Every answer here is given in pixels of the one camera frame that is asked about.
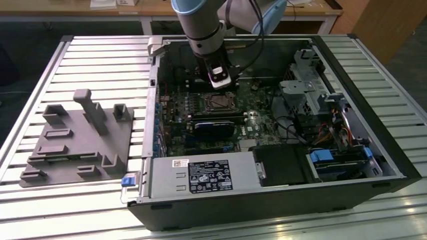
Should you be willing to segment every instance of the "metal workbench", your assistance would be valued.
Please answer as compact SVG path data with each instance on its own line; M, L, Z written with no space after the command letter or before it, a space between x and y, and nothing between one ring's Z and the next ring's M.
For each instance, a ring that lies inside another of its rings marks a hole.
M120 180L21 188L20 174L44 127L48 104L78 109L74 89L101 107L134 109L128 172L141 169L148 36L74 36L60 42L0 150L0 239L421 239L427 238L427 178L353 209L149 232L125 208L137 189ZM427 115L357 39L323 36L420 175L427 176ZM331 79L336 91L339 86Z

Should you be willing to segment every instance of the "table leg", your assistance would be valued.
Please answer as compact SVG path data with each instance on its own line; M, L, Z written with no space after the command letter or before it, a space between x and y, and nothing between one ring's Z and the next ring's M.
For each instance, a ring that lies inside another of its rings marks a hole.
M327 16L325 17L324 22L321 23L321 26L319 28L317 34L327 35L331 33L336 18L337 18L337 16Z
M144 35L153 35L152 30L152 17L150 16L141 16L140 17L140 25Z

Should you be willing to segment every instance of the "power supply label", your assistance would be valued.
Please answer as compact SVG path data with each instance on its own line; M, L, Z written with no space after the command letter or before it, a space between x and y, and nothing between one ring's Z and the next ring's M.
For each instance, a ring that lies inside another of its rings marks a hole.
M188 181L192 194L233 190L228 160L189 162Z

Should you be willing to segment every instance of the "wooden cabinet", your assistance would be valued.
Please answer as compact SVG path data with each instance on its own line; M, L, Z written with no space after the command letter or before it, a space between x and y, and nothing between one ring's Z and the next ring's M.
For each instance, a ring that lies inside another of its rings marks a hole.
M427 15L427 0L336 0L343 7L331 34L356 34L385 64Z

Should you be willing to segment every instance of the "floor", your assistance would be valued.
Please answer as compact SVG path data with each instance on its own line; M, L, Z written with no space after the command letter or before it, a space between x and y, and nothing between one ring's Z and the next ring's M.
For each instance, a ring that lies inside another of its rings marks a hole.
M154 23L154 34L182 34L176 24ZM0 45L20 72L20 80L0 86L0 145L20 115L50 56L64 35L141 35L138 22L58 22L46 30L38 22L0 23ZM427 19L409 36L387 68L417 103L427 109Z

